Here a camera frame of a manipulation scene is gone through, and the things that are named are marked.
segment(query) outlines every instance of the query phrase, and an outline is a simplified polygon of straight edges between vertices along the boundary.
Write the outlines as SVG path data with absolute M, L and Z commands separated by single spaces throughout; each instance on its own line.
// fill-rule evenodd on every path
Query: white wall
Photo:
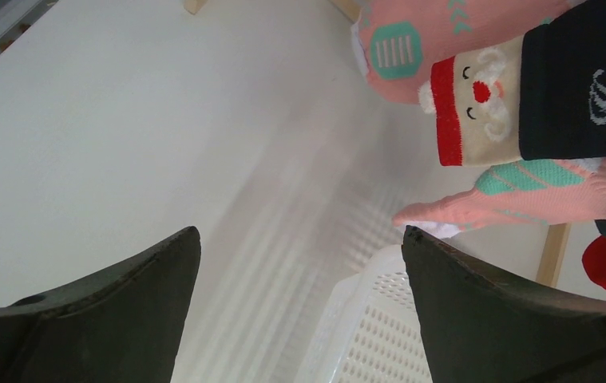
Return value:
M 196 225 L 175 381 L 290 381 L 333 285 L 400 241 L 391 214 L 481 171 L 438 166 L 348 27 L 325 0 L 61 0 L 0 57 L 0 305 Z M 534 278 L 544 239 L 454 242 Z

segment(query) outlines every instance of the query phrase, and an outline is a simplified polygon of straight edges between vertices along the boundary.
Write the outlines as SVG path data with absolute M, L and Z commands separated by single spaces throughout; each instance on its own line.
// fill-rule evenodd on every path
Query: red nose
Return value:
M 474 90 L 474 100 L 479 104 L 483 104 L 491 98 L 491 89 L 481 81 L 475 81 L 472 89 Z

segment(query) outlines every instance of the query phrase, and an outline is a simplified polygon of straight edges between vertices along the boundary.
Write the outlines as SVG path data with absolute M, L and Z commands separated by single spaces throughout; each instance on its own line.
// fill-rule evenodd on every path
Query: pink sock with mint pattern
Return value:
M 606 219 L 606 158 L 492 166 L 469 191 L 414 203 L 394 218 L 438 238 L 490 225 Z
M 432 64 L 500 44 L 584 0 L 373 0 L 352 27 L 366 81 L 388 101 L 418 103 Z

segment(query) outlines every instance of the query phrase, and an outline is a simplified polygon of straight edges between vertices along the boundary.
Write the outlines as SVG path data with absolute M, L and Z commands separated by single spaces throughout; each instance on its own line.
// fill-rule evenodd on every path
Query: wooden table leg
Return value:
M 185 9 L 191 14 L 199 12 L 204 4 L 206 4 L 206 0 L 184 0 Z
M 361 6 L 358 6 L 354 0 L 331 0 L 334 6 L 347 16 L 352 22 L 359 20 L 359 13 L 362 10 Z
M 545 247 L 542 250 L 542 259 L 537 270 L 536 282 L 545 286 L 556 287 L 570 232 L 570 223 L 549 227 Z

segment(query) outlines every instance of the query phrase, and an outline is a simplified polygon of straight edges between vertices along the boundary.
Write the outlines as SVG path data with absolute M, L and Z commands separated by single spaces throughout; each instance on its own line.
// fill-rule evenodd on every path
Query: mint green pattern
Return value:
M 463 5 L 463 6 L 466 5 L 465 4 L 465 0 L 449 0 L 449 9 L 453 8 L 453 6 L 456 3 L 459 3 L 459 4 Z
M 552 160 L 520 161 L 526 170 L 547 184 L 562 188 L 582 184 L 584 178 L 554 163 Z
M 410 39 L 410 55 L 406 47 L 408 42 L 406 37 Z M 399 38 L 402 39 L 401 49 L 398 44 Z M 414 76 L 420 69 L 423 59 L 420 34 L 410 22 L 398 22 L 377 28 L 371 38 L 369 51 L 373 70 L 386 80 Z
M 519 190 L 540 190 L 547 187 L 519 170 L 516 164 L 503 164 L 496 166 L 493 171 L 505 180 L 511 180 L 512 185 Z
M 464 22 L 458 22 L 455 27 L 453 28 L 453 33 L 454 34 L 460 34 L 460 32 L 463 31 L 471 31 L 472 28 L 470 28 L 467 24 L 465 24 Z
M 455 21 L 456 18 L 469 18 L 469 16 L 467 16 L 465 11 L 458 8 L 458 9 L 454 10 L 453 13 L 451 14 L 451 21 Z
M 523 173 L 519 165 L 542 183 Z M 492 166 L 479 176 L 475 186 L 486 195 L 499 195 L 514 190 L 523 192 L 541 190 L 546 188 L 544 184 L 565 188 L 583 182 L 583 177 L 562 168 L 552 160 L 533 160 Z
M 477 179 L 476 185 L 480 192 L 486 195 L 497 195 L 512 192 L 514 189 L 493 176 L 490 170 L 485 171 Z

